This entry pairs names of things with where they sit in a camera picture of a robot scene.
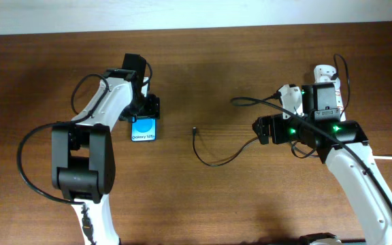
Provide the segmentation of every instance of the smartphone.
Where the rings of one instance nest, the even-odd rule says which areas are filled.
[[[157,124],[152,118],[137,119],[131,124],[133,142],[154,141],[157,138]]]

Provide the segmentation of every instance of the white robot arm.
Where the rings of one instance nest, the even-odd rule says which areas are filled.
[[[314,70],[315,84],[304,85],[301,89],[295,85],[284,85],[274,95],[281,101],[284,113],[260,117],[252,127],[262,144],[268,144],[268,137],[271,136],[274,144],[298,141],[315,149],[346,193],[361,224],[366,243],[392,244],[392,192],[374,162],[372,149],[359,124],[347,121],[345,113],[340,116],[344,108],[340,80],[331,80],[334,73],[332,66],[318,65]],[[365,166],[345,148],[304,126],[290,114],[303,118],[342,142]],[[306,237],[304,244],[340,244],[329,233]]]
[[[159,117],[159,98],[148,95],[145,66],[140,55],[126,54],[122,69],[97,76],[99,89],[72,119],[76,123],[52,129],[52,183],[64,198],[83,203],[72,207],[85,244],[120,244],[109,203],[115,176],[110,132],[117,120]],[[73,156],[80,147],[89,149],[89,157]]]
[[[113,129],[122,111],[131,103],[133,98],[131,83],[122,78],[108,78],[109,91],[105,94],[95,113],[87,120],[77,123],[80,126],[92,127],[93,125],[104,125]],[[78,120],[87,115],[96,101],[105,90],[105,82],[100,81],[99,89],[88,105],[72,120]],[[143,96],[147,96],[148,84],[142,87]],[[109,195],[102,195],[101,201],[95,203],[91,199],[75,198],[75,201],[84,202],[81,205],[72,205],[83,231],[84,243],[86,245],[96,242],[101,244],[119,244],[119,236],[114,230],[110,212]]]

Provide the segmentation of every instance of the black bracket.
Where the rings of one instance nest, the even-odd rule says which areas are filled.
[[[302,101],[307,122],[313,124],[325,133],[330,134],[345,144],[361,142],[368,144],[359,124],[353,120],[340,122],[340,110],[336,103],[335,87],[332,82],[302,86]],[[252,125],[261,144],[268,144],[272,137],[273,144],[283,144],[299,141],[312,149],[316,149],[322,163],[334,144],[319,133],[314,132],[296,118],[283,119],[282,114],[263,116]]]
[[[89,148],[89,157],[76,157],[71,150]],[[101,201],[110,193],[116,175],[110,128],[104,125],[52,128],[52,185],[64,198]]]
[[[133,100],[122,111],[119,120],[134,123],[137,118],[160,118],[160,99],[152,94],[145,97],[142,93],[145,70],[146,60],[143,57],[125,54],[122,69],[107,69],[104,73],[105,78],[123,78],[131,83]]]

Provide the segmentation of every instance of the wood grain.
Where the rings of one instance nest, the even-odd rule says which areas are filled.
[[[119,67],[126,52],[152,65],[162,115],[155,142],[131,142],[124,122],[112,132],[110,201],[124,243],[273,242],[326,231],[363,237],[341,187],[318,160],[298,160],[288,146],[254,144],[212,169],[194,156],[191,128],[200,130],[196,144],[205,159],[231,155],[254,137],[258,116],[278,112],[235,108],[230,98],[312,83],[314,66],[332,64],[338,52],[351,72],[347,117],[364,128],[374,154],[392,154],[392,22],[0,36],[0,244],[82,243],[74,211],[28,189],[15,153],[32,128],[69,120],[78,80]],[[97,82],[80,89],[77,108]],[[345,83],[342,91],[345,100]],[[392,189],[392,161],[378,166]],[[26,146],[24,167],[39,187],[61,195],[50,181],[49,131]]]

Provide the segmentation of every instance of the white wall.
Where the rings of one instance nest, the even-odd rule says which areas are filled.
[[[392,20],[392,0],[0,0],[0,34]]]

